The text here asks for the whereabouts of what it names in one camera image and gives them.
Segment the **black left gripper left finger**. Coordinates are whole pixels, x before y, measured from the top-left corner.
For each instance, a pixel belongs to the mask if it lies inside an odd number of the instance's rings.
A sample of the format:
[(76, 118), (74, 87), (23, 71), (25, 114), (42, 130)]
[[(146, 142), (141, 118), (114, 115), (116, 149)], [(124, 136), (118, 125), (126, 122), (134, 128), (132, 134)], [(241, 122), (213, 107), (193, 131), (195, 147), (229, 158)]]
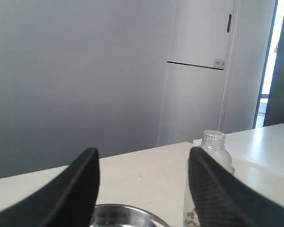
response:
[(99, 186), (99, 153), (88, 148), (48, 184), (0, 211), (0, 227), (88, 227)]

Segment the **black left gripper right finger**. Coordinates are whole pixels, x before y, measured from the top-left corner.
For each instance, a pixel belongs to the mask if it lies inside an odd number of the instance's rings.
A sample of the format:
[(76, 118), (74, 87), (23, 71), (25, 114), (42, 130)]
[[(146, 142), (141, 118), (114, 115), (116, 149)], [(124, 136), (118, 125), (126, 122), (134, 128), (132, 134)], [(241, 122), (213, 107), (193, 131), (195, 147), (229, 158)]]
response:
[(203, 227), (284, 227), (284, 207), (246, 186), (202, 148), (190, 150), (189, 194)]

